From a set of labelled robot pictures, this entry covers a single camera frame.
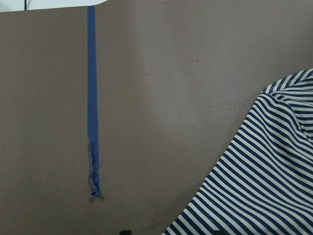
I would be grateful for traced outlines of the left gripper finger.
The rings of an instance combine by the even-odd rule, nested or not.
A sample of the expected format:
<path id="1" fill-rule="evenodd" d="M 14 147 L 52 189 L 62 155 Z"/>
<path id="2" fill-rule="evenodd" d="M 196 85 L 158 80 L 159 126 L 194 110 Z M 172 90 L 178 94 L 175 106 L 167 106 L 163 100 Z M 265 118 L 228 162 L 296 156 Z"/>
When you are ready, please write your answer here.
<path id="1" fill-rule="evenodd" d="M 131 230 L 122 230 L 120 232 L 120 235 L 132 235 L 132 231 Z"/>

